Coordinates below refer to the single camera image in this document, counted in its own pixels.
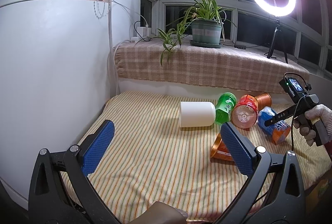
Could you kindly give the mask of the gloved right hand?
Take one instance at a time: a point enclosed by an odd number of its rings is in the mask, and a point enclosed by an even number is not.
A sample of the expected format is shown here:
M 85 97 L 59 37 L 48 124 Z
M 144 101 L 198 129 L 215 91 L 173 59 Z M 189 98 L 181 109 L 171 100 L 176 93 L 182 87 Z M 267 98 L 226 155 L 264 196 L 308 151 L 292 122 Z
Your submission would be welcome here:
M 331 141 L 332 116 L 330 108 L 323 104 L 319 104 L 309 111 L 306 111 L 304 115 L 306 119 L 311 121 L 311 123 L 321 122 L 325 127 L 329 141 Z M 314 144 L 314 138 L 316 137 L 316 131 L 301 124 L 297 119 L 294 120 L 293 125 L 296 129 L 299 129 L 299 133 L 305 138 L 308 146 L 312 146 Z

